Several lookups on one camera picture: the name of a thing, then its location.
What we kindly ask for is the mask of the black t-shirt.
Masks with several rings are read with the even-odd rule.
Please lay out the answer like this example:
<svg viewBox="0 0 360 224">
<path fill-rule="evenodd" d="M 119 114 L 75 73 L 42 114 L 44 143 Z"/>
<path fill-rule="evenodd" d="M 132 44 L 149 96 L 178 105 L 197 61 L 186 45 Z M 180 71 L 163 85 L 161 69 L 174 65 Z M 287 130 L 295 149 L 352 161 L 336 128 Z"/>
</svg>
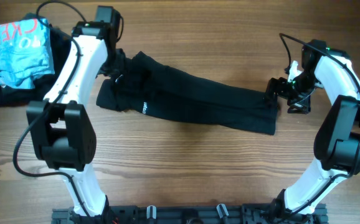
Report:
<svg viewBox="0 0 360 224">
<path fill-rule="evenodd" d="M 273 135 L 277 101 L 261 91 L 228 86 L 163 65 L 143 52 L 123 58 L 104 80 L 96 104 L 156 118 Z"/>
</svg>

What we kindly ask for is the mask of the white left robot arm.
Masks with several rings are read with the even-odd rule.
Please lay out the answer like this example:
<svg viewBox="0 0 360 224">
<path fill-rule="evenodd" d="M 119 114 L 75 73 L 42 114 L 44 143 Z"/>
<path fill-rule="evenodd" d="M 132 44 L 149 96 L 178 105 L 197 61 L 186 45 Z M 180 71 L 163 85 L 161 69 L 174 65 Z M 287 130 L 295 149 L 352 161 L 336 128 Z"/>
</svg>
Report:
<svg viewBox="0 0 360 224">
<path fill-rule="evenodd" d="M 117 58 L 116 43 L 123 18 L 111 6 L 98 6 L 93 21 L 82 20 L 72 29 L 70 50 L 60 75 L 41 101 L 29 103 L 26 114 L 36 158 L 59 175 L 73 200 L 66 222 L 110 223 L 107 196 L 101 190 L 92 161 L 97 137 L 86 105 L 98 72 Z"/>
</svg>

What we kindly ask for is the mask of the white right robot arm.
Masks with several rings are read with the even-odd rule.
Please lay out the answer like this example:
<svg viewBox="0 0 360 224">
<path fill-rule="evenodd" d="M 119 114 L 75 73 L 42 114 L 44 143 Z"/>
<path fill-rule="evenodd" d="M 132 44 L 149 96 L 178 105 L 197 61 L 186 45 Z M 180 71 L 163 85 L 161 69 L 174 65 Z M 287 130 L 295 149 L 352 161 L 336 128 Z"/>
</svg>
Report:
<svg viewBox="0 0 360 224">
<path fill-rule="evenodd" d="M 310 96 L 321 88 L 331 108 L 316 134 L 311 164 L 270 205 L 270 218 L 282 222 L 304 221 L 338 184 L 360 173 L 360 80 L 349 55 L 313 39 L 303 43 L 301 62 L 288 62 L 288 78 L 272 78 L 265 101 L 279 96 L 289 113 L 307 114 Z"/>
</svg>

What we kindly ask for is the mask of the light blue printed t-shirt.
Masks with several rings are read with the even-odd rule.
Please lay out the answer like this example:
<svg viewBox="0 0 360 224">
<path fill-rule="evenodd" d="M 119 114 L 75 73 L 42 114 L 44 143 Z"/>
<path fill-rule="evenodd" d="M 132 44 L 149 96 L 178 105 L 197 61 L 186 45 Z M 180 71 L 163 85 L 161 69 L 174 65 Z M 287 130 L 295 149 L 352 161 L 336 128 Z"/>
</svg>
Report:
<svg viewBox="0 0 360 224">
<path fill-rule="evenodd" d="M 53 75 L 47 19 L 0 24 L 0 87 L 30 90 L 34 81 Z"/>
</svg>

